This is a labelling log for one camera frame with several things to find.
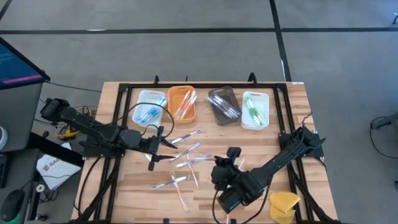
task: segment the dark gray plastic container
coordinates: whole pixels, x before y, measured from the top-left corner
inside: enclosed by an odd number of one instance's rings
[[[235,108],[237,111],[241,113],[241,115],[238,118],[231,119],[226,117],[217,107],[213,106],[212,104],[211,107],[213,108],[214,116],[216,118],[216,122],[220,126],[224,126],[226,124],[231,124],[233,122],[237,122],[241,116],[242,116],[242,109],[239,106],[238,100],[236,99],[234,90],[230,86],[224,86],[223,88],[218,88],[215,90],[210,90],[209,91],[209,96],[214,96],[214,93],[219,95],[222,99],[227,101],[233,108]]]

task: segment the computer screen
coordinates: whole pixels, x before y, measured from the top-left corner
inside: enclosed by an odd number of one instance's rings
[[[50,78],[0,38],[0,90],[44,82]]]

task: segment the clear plastic container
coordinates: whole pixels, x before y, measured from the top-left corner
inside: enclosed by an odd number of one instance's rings
[[[152,91],[152,90],[142,90],[139,94],[138,101],[137,103],[157,103],[161,97],[166,97],[166,95],[160,91]],[[154,105],[138,105],[134,109],[134,114],[132,115],[132,121],[138,124],[141,127],[148,127],[155,129],[153,126],[148,126],[148,124],[153,124],[156,125],[157,127],[160,126],[160,123],[162,121],[162,116],[163,116],[163,109],[159,107],[159,112],[152,118],[150,119],[147,123],[141,123],[138,122],[139,118],[144,116],[147,111],[149,111],[151,108],[153,108]]]
[[[257,108],[259,114],[264,119],[264,125],[256,125],[253,119],[250,116],[249,108],[244,103],[245,98],[250,98],[254,103],[254,106]],[[256,93],[251,91],[245,91],[243,93],[242,100],[242,120],[241,126],[244,129],[251,129],[256,131],[263,130],[269,124],[269,96],[265,93]]]

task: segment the yellow cloth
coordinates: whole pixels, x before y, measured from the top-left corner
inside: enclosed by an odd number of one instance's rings
[[[300,197],[292,192],[276,192],[269,196],[271,205],[284,213],[287,213],[299,200]]]
[[[271,205],[271,209],[269,210],[269,213],[271,214],[271,218],[273,218],[278,223],[289,224],[294,219],[295,210],[290,209],[287,211],[287,213],[284,213],[281,210],[279,210],[278,208],[275,208],[275,206]]]
[[[280,224],[289,224],[294,218],[293,206],[299,202],[300,197],[292,192],[276,192],[269,196],[271,218]]]

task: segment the concrete floor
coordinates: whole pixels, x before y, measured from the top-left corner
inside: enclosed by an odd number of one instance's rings
[[[282,28],[389,27],[393,0],[276,0]],[[13,0],[0,30],[273,27],[270,5],[260,0]],[[105,81],[282,81],[275,34],[2,35],[44,69],[52,81],[100,90]],[[380,156],[369,122],[398,111],[396,32],[283,34],[292,80],[305,82],[324,145],[339,219],[396,223],[398,161]],[[100,95],[45,84],[42,98],[97,105]],[[36,130],[52,130],[34,124]],[[398,156],[392,127],[374,132],[384,153]],[[50,222],[72,213],[78,177],[55,202],[39,207]]]

